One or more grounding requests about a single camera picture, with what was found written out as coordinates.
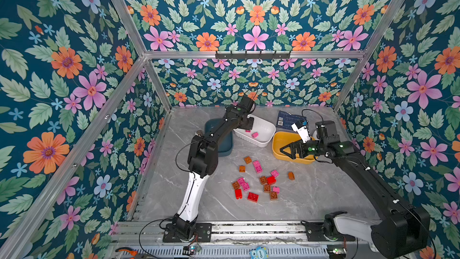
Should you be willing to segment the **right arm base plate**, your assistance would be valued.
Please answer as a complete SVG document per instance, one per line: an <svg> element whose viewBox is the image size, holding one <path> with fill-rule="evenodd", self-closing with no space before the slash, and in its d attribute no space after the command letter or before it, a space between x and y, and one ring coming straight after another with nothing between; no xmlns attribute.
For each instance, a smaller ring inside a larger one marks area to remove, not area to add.
<svg viewBox="0 0 460 259"><path fill-rule="evenodd" d="M349 235L343 235L339 233L335 225L329 221L312 222L312 221L301 221L301 224L305 228L305 233L310 242L355 242L356 238Z"/></svg>

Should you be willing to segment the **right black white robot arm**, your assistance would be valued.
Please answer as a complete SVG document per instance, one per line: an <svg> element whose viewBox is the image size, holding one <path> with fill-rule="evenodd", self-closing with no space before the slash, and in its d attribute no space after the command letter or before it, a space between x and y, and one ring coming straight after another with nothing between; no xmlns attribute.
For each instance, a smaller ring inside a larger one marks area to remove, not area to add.
<svg viewBox="0 0 460 259"><path fill-rule="evenodd" d="M430 215L413 207L393 190L366 162L351 141L342 141L333 121L316 123L317 140L312 140L306 120L292 124L300 139L280 148L291 159L324 156L350 177L375 208L379 219L354 217L347 212L332 212L322 224L324 236L333 240L352 236L373 244L387 259L396 259L428 246Z"/></svg>

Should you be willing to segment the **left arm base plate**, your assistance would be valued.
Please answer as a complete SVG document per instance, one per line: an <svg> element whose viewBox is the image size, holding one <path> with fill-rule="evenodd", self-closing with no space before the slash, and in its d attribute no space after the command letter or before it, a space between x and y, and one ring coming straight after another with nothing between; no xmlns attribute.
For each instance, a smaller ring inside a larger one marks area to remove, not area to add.
<svg viewBox="0 0 460 259"><path fill-rule="evenodd" d="M163 239L164 243L209 243L211 241L213 225L211 223L197 223L191 228L180 229L173 223L167 224Z"/></svg>

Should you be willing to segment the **pink double lego brick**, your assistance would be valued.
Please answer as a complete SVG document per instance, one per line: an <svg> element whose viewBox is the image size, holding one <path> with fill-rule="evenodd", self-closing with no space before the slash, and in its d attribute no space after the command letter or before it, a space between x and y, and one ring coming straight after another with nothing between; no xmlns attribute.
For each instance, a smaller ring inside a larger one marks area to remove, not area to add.
<svg viewBox="0 0 460 259"><path fill-rule="evenodd" d="M261 166L261 163L259 161L253 161L252 162L253 166L254 166L254 169L256 171L257 174L259 173L262 173L263 172L263 169L262 169L262 166Z"/></svg>

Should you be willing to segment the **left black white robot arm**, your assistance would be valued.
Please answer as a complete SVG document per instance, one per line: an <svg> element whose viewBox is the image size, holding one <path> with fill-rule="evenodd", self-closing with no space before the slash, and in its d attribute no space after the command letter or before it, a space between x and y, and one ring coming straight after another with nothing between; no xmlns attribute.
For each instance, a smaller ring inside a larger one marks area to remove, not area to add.
<svg viewBox="0 0 460 259"><path fill-rule="evenodd" d="M219 144L235 129L251 130L255 102L243 96L237 105L225 109L223 117L208 132L197 132L191 143L187 163L188 186L182 204L172 218L170 230L182 240L194 237L201 196L209 177L215 172L219 161Z"/></svg>

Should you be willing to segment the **pink lego brick cluster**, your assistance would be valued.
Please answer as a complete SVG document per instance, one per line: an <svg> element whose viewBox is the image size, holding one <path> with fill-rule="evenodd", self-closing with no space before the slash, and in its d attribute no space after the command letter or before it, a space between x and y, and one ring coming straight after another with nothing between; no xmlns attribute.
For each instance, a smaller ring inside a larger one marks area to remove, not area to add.
<svg viewBox="0 0 460 259"><path fill-rule="evenodd" d="M250 186L249 184L245 181L245 179L243 177L240 177L237 179L237 183L239 184L240 188L243 190L243 191L247 191L250 189Z"/></svg>

